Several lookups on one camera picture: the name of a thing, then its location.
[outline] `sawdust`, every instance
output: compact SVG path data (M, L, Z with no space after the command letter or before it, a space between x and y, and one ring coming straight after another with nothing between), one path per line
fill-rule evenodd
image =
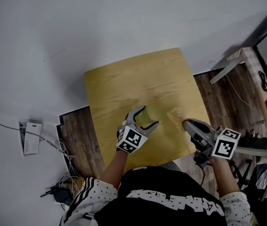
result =
M181 107L175 107L172 111L167 113L167 116L170 119L170 121L175 125L177 130L179 130L180 132L186 131L183 126L183 122L186 120L186 118L182 113Z

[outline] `fiducial marker cube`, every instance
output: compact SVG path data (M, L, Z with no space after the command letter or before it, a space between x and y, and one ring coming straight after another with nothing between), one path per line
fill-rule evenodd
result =
M231 159L239 142L241 134L230 128L225 128L217 137L212 156Z
M141 148L147 139L147 137L131 129L129 126L125 126L125 128L120 131L116 146L131 154Z

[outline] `cable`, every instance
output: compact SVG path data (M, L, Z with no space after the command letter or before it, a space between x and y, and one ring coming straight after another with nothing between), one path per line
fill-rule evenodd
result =
M267 92L267 82L266 82L266 76L262 71L259 71L259 76L262 81L262 89Z
M239 94L237 93L237 91L236 91L236 89L235 89L235 87L233 86L232 83L231 83L231 85L232 85L234 91L236 92L237 96L239 97L239 99L240 99L242 102L244 102L245 104L247 104L247 105L250 107L250 109L252 109L252 110L254 111L254 110L255 110L254 108L252 108L248 103L246 103L244 100L241 99L241 97L240 97Z
M63 209L64 211L66 211L66 210L65 210L65 206L64 206L64 208L63 208L62 203L61 203L60 205L61 205L62 209Z
M64 178L65 176L68 176L68 175L67 175L68 173L70 174L70 172L67 172L67 173L65 173L65 174L59 179L59 182L58 182L59 187L61 187L61 183L60 183L60 182L61 182L61 179Z
M13 127L9 127L9 126L5 126L3 124L0 124L0 126L3 126L5 128L8 128L8 129L12 129L12 130L19 130L19 131L23 131L23 129L16 129L16 128L13 128ZM44 139L43 137L35 134L35 133L31 133L29 131L25 131L25 133L28 133L28 134L32 134L32 135L35 135L35 136L38 136L39 138L41 138L42 140L46 141L48 144L50 144L52 147L54 147L56 150L60 151L59 148L57 148L53 143L51 143L50 141L48 141L47 139Z
M200 169L202 170L202 173L203 173L202 181L201 181L201 183L200 183L200 186L202 186L203 181L204 181L204 178L205 178L205 173L204 173L204 170L203 170L203 168L202 168L202 166L201 166L200 164L196 163L196 165L197 165L198 167L200 167Z
M71 179L72 180L72 188L71 188L71 191L73 193L73 178L81 178L81 177L77 177L77 176L70 176L66 179L63 180L63 182L61 183L63 185L63 183L67 180L67 179Z
M13 128L13 127L9 127L9 126L5 126L3 124L0 124L0 126L3 126L5 128L8 128L8 129L12 129L12 130L18 130L20 131L20 134L22 132L24 133L28 133L28 134L32 134L32 135L35 135L35 136L38 136L40 139L42 139L42 141L46 141L50 146L52 146L53 148L55 148L56 150L58 150L59 152L61 152L68 160L69 160L69 165L70 165L70 168L68 169L70 172L72 172L73 174L80 176L80 174L74 169L72 163L71 163L71 160L72 158L74 158L75 156L71 156L69 155L68 151L67 151L67 148L69 148L69 146L63 141L63 140L59 140L59 146L55 146L53 143L51 143L50 141L48 141L47 139L35 134L35 133L32 133L32 132L29 132L29 131L25 131L24 129L16 129L16 128Z

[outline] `white sleeve with black dots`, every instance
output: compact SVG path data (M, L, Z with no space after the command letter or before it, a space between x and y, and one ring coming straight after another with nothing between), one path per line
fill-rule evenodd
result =
M75 196L70 208L62 216L60 226L97 225L94 214L116 199L114 186L94 178L88 178Z
M227 194L220 198L228 226L251 226L250 205L241 192Z

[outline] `black wire bundle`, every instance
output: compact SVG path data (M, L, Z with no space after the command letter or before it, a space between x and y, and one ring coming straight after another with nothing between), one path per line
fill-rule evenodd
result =
M259 71L259 76L262 81L262 89L267 92L267 82L266 82L266 76L262 71Z

